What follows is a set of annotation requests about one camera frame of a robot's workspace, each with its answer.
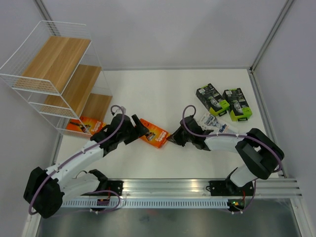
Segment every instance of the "metal frame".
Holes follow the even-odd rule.
[[[123,181],[122,197],[126,200],[159,201],[168,200],[223,200],[240,199],[239,196],[213,197],[206,190],[209,181],[224,179],[111,179]],[[295,179],[270,178],[258,180],[255,199],[276,199],[276,198],[302,198],[302,192]],[[106,199],[107,196],[89,197],[89,200]],[[139,203],[139,208],[144,208],[144,203]]]
[[[303,237],[314,237],[315,229],[304,199],[291,199],[294,215]]]
[[[293,3],[295,2],[295,0],[286,0],[285,4],[283,5],[283,8],[281,9],[274,25],[272,26],[265,42],[263,43],[263,45],[261,46],[255,60],[252,63],[252,66],[250,67],[251,72],[254,72],[255,69],[257,68],[257,66],[259,65],[262,56],[264,55],[264,53],[266,52],[267,48],[269,47],[270,43],[272,42],[273,38],[275,37],[277,31],[279,30],[281,24],[283,23],[285,17],[287,16],[287,14],[289,13]]]
[[[42,0],[33,0],[33,2],[35,3],[36,7],[38,8],[41,16],[43,17],[43,19],[45,21],[53,21],[53,19],[51,18],[50,14],[47,11],[47,8]]]
[[[118,204],[117,197],[111,197],[108,203],[98,204],[97,197],[78,197],[65,202],[67,208],[114,208]],[[196,198],[121,198],[117,208],[150,208],[150,209],[226,209],[228,199],[196,199]]]

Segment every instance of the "wire shelf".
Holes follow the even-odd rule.
[[[10,87],[15,89],[46,94],[59,94],[60,91],[57,91],[52,82],[43,78],[44,74],[38,73],[38,77],[27,77],[24,75],[25,71],[28,69],[40,50],[43,49],[50,37],[55,36],[91,41],[86,25],[66,22],[40,21],[22,45],[0,68],[0,77]]]
[[[66,130],[66,129],[61,129],[61,128],[58,128],[57,130],[63,135],[82,137],[82,138],[87,138],[87,139],[91,137],[91,134],[89,133],[77,132],[77,131]]]
[[[36,91],[44,94],[59,95],[55,86],[49,80],[17,77],[0,74],[0,77],[12,88],[25,91]]]
[[[89,138],[89,132],[66,130],[66,127],[70,119],[82,124],[80,110],[84,110],[89,98],[87,94],[83,96],[85,91],[74,85],[82,84],[86,89],[84,82],[90,79],[93,82],[86,89],[89,93],[112,95],[103,72],[97,80],[99,75],[96,74],[100,68],[102,71],[102,65],[91,45],[91,35],[84,24],[40,21],[0,67],[0,78],[61,134]],[[92,83],[96,80],[98,86],[93,89]],[[79,95],[78,102],[74,102],[77,101],[73,99],[74,95]]]
[[[34,102],[30,102],[30,104],[33,105],[33,107],[39,113],[42,113],[42,114],[56,115],[56,116],[61,116],[65,118],[77,119],[76,115],[69,108],[57,107],[53,105],[38,104]]]

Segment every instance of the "gray floor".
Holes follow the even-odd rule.
[[[63,208],[58,214],[73,212]],[[288,201],[256,200],[243,215],[216,209],[120,209],[41,221],[39,237],[299,237]]]

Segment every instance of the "cardboard box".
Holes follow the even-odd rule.
[[[157,148],[162,147],[167,142],[167,137],[170,136],[170,133],[166,130],[161,129],[142,118],[140,119],[140,122],[149,130],[145,136],[141,137],[143,141]]]
[[[211,83],[197,89],[196,96],[212,115],[222,116],[227,113],[229,103]]]
[[[105,122],[98,121],[94,118],[80,117],[80,120],[71,119],[66,129],[84,133],[88,133],[89,131],[93,135],[101,131],[101,129],[106,125]]]
[[[232,121],[247,121],[252,111],[240,88],[224,90],[223,97],[230,104],[230,116]]]

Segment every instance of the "product box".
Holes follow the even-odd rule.
[[[166,130],[161,129],[142,118],[140,119],[140,122],[149,130],[146,135],[141,137],[143,141],[157,148],[162,147],[167,142],[167,137],[170,136],[170,133]]]
[[[197,89],[196,96],[215,116],[222,116],[227,113],[229,103],[221,96],[211,83]]]
[[[230,104],[230,116],[232,121],[247,121],[252,111],[240,88],[224,90],[223,97]]]
[[[200,120],[197,120],[198,125],[203,130],[212,131],[211,133],[239,133],[239,129],[227,123],[226,121],[211,115],[206,112]]]
[[[105,122],[98,121],[94,118],[80,117],[80,120],[71,119],[66,129],[76,132],[84,132],[88,133],[88,131],[93,135],[99,131],[106,125]]]

